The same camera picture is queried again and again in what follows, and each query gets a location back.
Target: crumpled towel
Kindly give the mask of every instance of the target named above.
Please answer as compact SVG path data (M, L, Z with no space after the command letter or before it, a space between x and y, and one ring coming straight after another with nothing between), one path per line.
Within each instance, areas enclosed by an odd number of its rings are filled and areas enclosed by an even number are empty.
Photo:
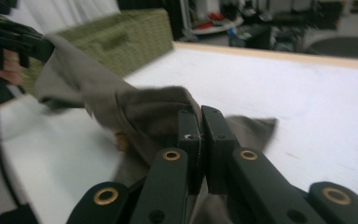
M192 106L200 130L200 107L183 87L138 90L108 71L58 35L47 35L55 50L35 83L35 97L56 107L85 107L114 133L124 133L131 149L114 181L130 186L145 177L167 135L178 130L178 110ZM273 134L276 119L227 118L242 147L262 150ZM197 199L192 223L230 223L224 197L207 193Z

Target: white tabletop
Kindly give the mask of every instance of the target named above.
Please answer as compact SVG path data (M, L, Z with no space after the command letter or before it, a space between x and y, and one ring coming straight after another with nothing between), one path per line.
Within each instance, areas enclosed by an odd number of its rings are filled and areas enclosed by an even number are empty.
M277 118L265 152L291 184L331 181L358 194L358 61L175 44L126 80L184 86L225 115ZM84 110L51 115L28 96L1 117L7 159L42 223L64 223L117 169L114 142Z

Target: green storage basket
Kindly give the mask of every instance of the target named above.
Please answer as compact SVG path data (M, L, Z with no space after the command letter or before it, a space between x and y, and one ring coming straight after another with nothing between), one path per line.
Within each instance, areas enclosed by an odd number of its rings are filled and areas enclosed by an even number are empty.
M124 77L172 50L172 31L164 9L127 10L57 33L91 58ZM34 94L42 63L31 60L23 87Z

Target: white wall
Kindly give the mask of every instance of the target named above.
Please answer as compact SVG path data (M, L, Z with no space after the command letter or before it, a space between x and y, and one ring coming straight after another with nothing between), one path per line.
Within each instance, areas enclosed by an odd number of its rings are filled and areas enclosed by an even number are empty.
M47 34L118 12L114 0L18 0L8 18Z

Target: screw hole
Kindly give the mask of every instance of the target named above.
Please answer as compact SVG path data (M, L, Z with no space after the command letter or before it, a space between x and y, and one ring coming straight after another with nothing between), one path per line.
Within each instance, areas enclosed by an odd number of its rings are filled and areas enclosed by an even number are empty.
M241 152L241 157L243 159L246 159L248 161L254 161L257 160L257 154L255 154L253 151L251 150L244 150Z
M167 151L162 157L167 161L176 161L180 158L180 153L177 151Z
M325 188L323 189L324 197L333 203L348 205L351 203L351 197L340 189Z
M107 205L114 202L118 197L118 191L114 188L104 188L98 190L94 195L94 202L98 205Z
M289 210L287 212L287 216L294 221L295 223L306 223L307 218L304 216L304 214L298 212L297 210Z
M160 210L155 210L149 214L149 220L154 224L162 223L165 219L165 214Z

